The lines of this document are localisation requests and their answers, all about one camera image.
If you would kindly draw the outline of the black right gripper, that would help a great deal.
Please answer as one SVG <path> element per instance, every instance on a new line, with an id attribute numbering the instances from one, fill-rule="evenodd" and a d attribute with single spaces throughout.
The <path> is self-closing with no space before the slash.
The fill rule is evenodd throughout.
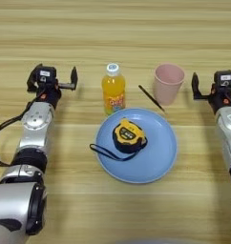
<path id="1" fill-rule="evenodd" d="M 224 107 L 231 107 L 231 97 L 227 92 L 212 89 L 208 95 L 203 95 L 199 90 L 199 78 L 194 72 L 192 76 L 192 92 L 195 100 L 207 100 L 213 113 Z"/>

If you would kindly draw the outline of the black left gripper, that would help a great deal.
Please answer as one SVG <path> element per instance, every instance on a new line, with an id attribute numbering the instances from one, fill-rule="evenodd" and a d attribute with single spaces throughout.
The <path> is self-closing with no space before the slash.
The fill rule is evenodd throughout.
<path id="1" fill-rule="evenodd" d="M 45 102 L 51 104 L 55 109 L 58 101 L 62 96 L 61 90 L 71 90 L 75 91 L 78 75 L 76 67 L 73 67 L 71 72 L 71 83 L 57 83 L 57 84 L 48 84 L 48 85 L 40 85 L 39 88 L 35 86 L 36 83 L 36 72 L 42 65 L 37 65 L 32 71 L 27 81 L 28 92 L 36 92 L 37 102 Z"/>

